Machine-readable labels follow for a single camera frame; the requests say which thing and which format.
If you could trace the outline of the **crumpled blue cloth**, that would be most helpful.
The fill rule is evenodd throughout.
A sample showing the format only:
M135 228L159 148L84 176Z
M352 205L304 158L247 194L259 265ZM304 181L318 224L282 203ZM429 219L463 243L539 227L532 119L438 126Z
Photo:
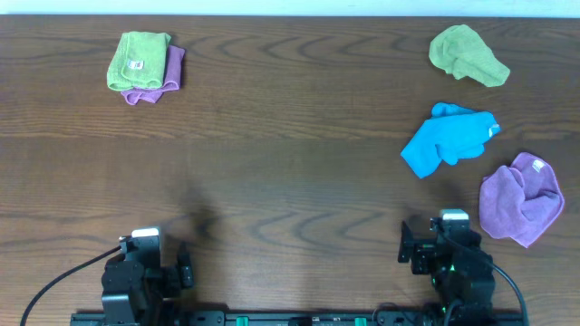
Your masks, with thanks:
M481 156L485 143L500 131L500 125L488 111L439 102L401 151L401 157L417 177L425 178L441 162L454 166L461 159Z

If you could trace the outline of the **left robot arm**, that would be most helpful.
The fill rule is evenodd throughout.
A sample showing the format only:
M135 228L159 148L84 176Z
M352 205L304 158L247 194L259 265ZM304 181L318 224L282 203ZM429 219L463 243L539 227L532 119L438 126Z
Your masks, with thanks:
M194 284L187 246L182 243L176 262L163 266L160 237L127 236L121 253L110 259L101 278L101 302L106 325L185 325L171 301Z

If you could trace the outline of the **folded purple cloth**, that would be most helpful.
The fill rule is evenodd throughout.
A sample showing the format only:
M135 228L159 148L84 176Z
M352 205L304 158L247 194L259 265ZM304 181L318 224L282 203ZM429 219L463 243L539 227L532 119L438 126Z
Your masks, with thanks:
M136 105L139 101L157 103L166 92L178 91L181 86L181 70L184 56L184 49L170 45L166 55L166 69L162 86L158 89L133 88L122 91L121 95L124 100L130 105Z

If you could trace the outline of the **crumpled green cloth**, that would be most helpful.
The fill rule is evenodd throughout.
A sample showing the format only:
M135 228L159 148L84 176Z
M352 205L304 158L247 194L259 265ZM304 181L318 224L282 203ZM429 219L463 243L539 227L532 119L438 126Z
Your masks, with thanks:
M452 25L430 42L431 63L456 80L469 77L486 87L502 86L510 74L479 34L465 24Z

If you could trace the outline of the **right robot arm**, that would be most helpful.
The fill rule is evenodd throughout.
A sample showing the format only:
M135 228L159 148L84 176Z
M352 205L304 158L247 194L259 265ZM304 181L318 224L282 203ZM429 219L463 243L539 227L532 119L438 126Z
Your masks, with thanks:
M411 272L428 275L440 297L439 305L424 308L415 325L484 324L491 320L491 297L495 290L492 258L480 250L481 236L470 229L466 217L434 217L431 239L413 235L401 223L400 263L409 263Z

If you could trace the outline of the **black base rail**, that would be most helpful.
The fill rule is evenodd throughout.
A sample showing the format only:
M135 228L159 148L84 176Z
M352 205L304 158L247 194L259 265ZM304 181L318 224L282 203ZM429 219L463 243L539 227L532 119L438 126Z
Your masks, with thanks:
M382 310L372 313L306 313L306 312L221 312L195 311L180 315L166 315L156 323L112 323L107 322L102 313L74 313L71 326L104 325L164 325L164 326L402 326L402 325L444 325L444 314L421 312L397 312ZM524 325L521 317L513 313L497 314L491 319L474 321L451 317L445 325Z

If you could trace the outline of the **folded green cloth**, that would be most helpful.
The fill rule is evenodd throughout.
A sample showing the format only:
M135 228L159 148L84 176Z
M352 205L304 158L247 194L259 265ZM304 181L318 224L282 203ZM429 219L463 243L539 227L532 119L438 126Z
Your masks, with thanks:
M108 88L113 91L160 88L170 40L166 33L123 33L107 71Z

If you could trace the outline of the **purple microfiber cloth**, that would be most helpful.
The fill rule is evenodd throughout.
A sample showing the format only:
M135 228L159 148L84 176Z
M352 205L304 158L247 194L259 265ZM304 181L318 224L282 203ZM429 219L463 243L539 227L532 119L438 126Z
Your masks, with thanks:
M482 179L478 216L480 226L492 238L510 238L528 248L556 221L564 206L552 167L521 152L511 165Z

